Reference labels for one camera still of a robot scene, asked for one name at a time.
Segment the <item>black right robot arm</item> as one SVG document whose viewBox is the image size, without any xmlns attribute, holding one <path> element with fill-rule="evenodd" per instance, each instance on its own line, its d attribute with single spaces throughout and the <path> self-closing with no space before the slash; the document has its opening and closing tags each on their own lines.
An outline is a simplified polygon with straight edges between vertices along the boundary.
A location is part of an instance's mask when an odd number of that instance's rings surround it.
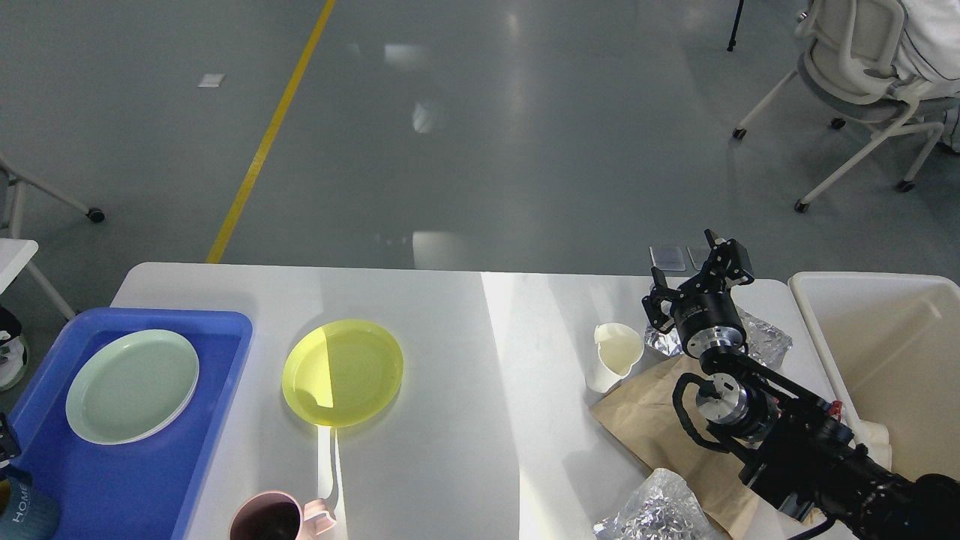
<svg viewBox="0 0 960 540">
<path fill-rule="evenodd" d="M 737 457 L 740 481 L 779 512 L 801 521 L 820 510 L 825 522 L 802 539 L 836 523 L 858 539 L 956 539 L 956 479 L 908 481 L 882 467 L 854 444 L 830 403 L 751 358 L 731 296 L 755 279 L 749 254 L 711 229 L 705 236 L 709 255 L 699 272 L 669 286 L 652 267 L 642 300 L 651 327 L 676 329 L 682 351 L 700 365 L 700 373 L 679 376 L 672 393 L 682 429 L 700 447 Z"/>
</svg>

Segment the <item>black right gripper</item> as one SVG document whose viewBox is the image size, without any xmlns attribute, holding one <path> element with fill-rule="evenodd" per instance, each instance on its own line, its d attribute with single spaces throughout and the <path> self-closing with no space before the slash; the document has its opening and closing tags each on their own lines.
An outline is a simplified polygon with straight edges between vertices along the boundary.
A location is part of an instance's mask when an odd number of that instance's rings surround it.
<svg viewBox="0 0 960 540">
<path fill-rule="evenodd" d="M 743 349 L 746 329 L 729 290 L 755 282 L 753 264 L 741 243 L 712 229 L 706 229 L 705 236 L 709 253 L 695 277 L 671 284 L 661 268 L 652 267 L 652 286 L 643 297 L 650 327 L 659 334 L 676 327 L 682 351 L 690 358 L 716 347 Z"/>
</svg>

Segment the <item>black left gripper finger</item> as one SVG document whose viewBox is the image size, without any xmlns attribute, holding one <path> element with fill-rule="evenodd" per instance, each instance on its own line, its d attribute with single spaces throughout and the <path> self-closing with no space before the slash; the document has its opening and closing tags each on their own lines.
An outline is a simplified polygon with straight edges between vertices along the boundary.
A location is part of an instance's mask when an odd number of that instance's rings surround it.
<svg viewBox="0 0 960 540">
<path fill-rule="evenodd" d="M 7 414 L 1 413 L 1 468 L 5 468 L 11 464 L 15 458 L 19 458 L 22 454 L 22 448 L 20 442 L 17 440 L 17 435 L 13 428 L 13 424 Z"/>
</svg>

